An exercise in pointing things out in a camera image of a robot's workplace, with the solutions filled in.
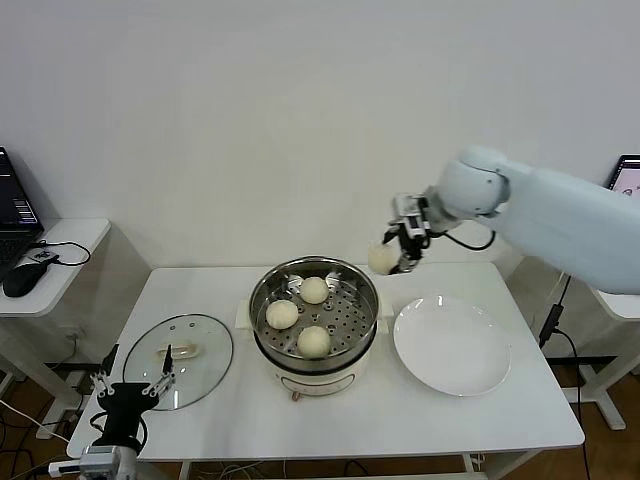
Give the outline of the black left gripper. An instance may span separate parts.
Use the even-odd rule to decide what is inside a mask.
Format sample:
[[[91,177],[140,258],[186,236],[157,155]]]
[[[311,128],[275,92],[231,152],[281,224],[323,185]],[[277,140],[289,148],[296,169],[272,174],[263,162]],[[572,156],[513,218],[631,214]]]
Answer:
[[[174,360],[172,345],[165,350],[161,375],[154,383],[110,383],[113,365],[119,345],[115,344],[102,360],[99,369],[91,374],[94,390],[98,395],[98,405],[106,414],[101,436],[97,445],[144,445],[148,437],[142,415],[153,410],[174,384]]]

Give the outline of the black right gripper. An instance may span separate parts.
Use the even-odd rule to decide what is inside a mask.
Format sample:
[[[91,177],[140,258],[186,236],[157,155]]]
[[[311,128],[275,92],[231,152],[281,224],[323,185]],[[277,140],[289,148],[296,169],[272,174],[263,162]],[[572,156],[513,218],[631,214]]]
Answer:
[[[405,274],[413,271],[423,257],[423,251],[430,247],[428,231],[411,233],[405,226],[391,226],[383,235],[382,244],[387,245],[399,237],[401,253],[397,263],[389,270],[390,275]]]

